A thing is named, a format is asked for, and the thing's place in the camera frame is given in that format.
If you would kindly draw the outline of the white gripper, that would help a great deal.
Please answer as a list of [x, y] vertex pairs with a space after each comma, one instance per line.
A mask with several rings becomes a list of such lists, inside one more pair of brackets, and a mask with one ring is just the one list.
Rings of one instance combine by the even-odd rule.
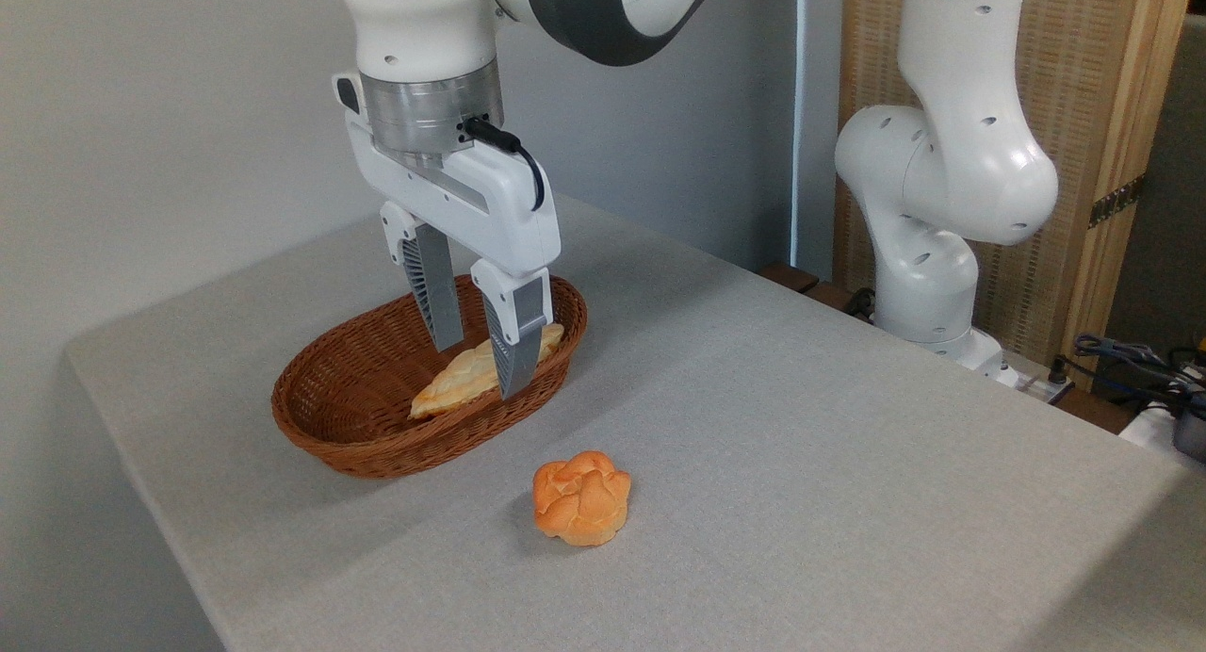
[[361, 174], [390, 200], [380, 210], [390, 255], [437, 350], [464, 340], [447, 237], [486, 258], [472, 278], [507, 401], [533, 378], [543, 327], [554, 321], [543, 268], [560, 255], [561, 236], [550, 184], [535, 208], [529, 163], [464, 131], [473, 117], [500, 124], [498, 74], [418, 84], [336, 74], [333, 89]]

